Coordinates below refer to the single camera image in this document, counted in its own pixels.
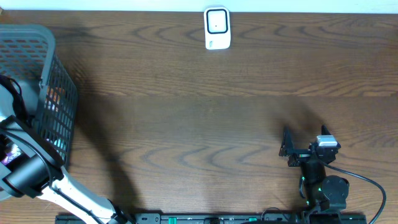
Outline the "purple red noodle packet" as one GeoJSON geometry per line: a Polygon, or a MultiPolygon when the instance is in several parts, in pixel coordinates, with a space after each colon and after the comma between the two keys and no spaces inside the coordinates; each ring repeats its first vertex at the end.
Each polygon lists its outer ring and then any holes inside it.
{"type": "Polygon", "coordinates": [[[22,151],[19,147],[14,143],[9,143],[7,145],[1,145],[1,163],[3,165],[7,165],[12,162],[14,159],[19,157],[22,154],[22,151]]]}

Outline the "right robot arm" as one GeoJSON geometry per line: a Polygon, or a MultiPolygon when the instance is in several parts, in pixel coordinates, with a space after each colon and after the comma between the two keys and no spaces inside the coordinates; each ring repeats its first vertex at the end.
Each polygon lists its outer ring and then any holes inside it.
{"type": "Polygon", "coordinates": [[[336,159],[341,145],[321,127],[321,134],[306,149],[298,149],[288,128],[284,128],[279,156],[288,158],[289,167],[299,167],[299,192],[308,202],[301,212],[302,223],[341,223],[340,212],[346,208],[349,182],[336,175],[327,175],[325,167],[336,159]]]}

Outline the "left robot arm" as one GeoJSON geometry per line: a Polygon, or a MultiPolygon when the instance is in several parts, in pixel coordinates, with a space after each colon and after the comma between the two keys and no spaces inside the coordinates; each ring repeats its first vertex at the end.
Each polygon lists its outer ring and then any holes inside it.
{"type": "Polygon", "coordinates": [[[28,124],[22,88],[1,76],[1,198],[39,198],[68,210],[85,223],[135,223],[110,200],[76,181],[52,145],[28,124]]]}

